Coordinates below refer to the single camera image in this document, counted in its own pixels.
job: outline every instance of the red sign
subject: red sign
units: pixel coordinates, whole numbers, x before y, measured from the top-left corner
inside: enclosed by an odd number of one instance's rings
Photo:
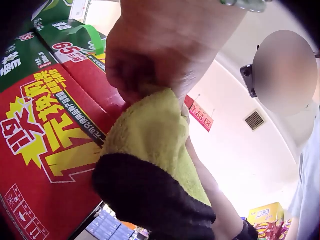
[[[91,171],[117,116],[60,64],[20,80],[1,99],[0,212],[17,239],[65,240],[100,203]]]
[[[209,132],[213,123],[212,118],[188,95],[184,103],[189,108],[189,113]]]

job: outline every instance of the ceiling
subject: ceiling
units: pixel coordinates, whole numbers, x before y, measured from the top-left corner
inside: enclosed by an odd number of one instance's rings
[[[295,17],[278,1],[273,1],[267,3],[264,13],[248,12],[246,14],[237,30],[218,53],[216,60],[244,86],[239,72],[240,67],[251,64],[257,45],[269,34],[282,29],[298,33],[316,51],[313,41]],[[288,117],[278,116],[262,108],[272,119],[297,160],[312,132],[317,105],[311,102],[308,108]]]
[[[107,35],[120,14],[116,2],[92,1],[86,24]],[[189,93],[214,120],[208,133],[191,118],[195,150],[241,216],[276,201],[288,207],[298,177],[295,161],[312,130],[314,103],[295,116],[276,116],[249,97],[239,74],[241,66],[252,63],[256,45],[280,29],[295,31],[312,45],[289,13],[277,2],[268,3],[264,13],[247,13]],[[244,119],[256,109],[266,122],[253,132]]]

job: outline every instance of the green handle strap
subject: green handle strap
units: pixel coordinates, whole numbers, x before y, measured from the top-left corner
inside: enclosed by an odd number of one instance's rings
[[[84,28],[87,30],[91,38],[92,44],[96,49],[95,50],[96,55],[103,54],[104,47],[106,46],[106,41],[101,39],[99,32],[94,28],[94,26],[87,24],[87,25],[80,25],[72,29],[68,29],[68,35],[76,33],[81,28]]]

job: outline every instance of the air vent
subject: air vent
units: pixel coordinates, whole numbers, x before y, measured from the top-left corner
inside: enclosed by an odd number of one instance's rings
[[[256,130],[262,124],[264,124],[264,120],[261,115],[255,110],[252,114],[250,114],[246,119],[245,122],[249,125],[252,131]]]

